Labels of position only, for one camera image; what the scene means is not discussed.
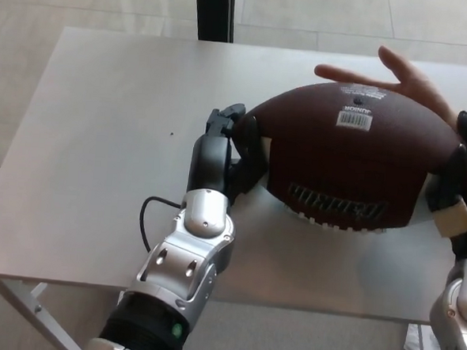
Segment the bare person hand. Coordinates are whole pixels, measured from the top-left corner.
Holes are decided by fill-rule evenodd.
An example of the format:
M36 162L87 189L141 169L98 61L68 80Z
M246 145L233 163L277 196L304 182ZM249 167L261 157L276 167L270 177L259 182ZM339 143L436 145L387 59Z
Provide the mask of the bare person hand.
M334 82L359 83L396 92L411 98L429 108L442 118L454 131L457 130L458 114L438 91L436 85L418 67L403 55L381 45L378 58L385 68L397 78L398 82L385 82L373 79L358 72L334 67L330 64L318 64L314 67L315 75Z

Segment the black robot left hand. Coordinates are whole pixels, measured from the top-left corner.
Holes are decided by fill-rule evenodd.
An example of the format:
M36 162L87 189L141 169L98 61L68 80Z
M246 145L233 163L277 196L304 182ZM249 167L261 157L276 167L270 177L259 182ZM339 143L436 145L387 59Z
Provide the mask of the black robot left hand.
M187 190L213 189L229 205L248 193L269 169L259 130L242 103L213 109L193 147Z

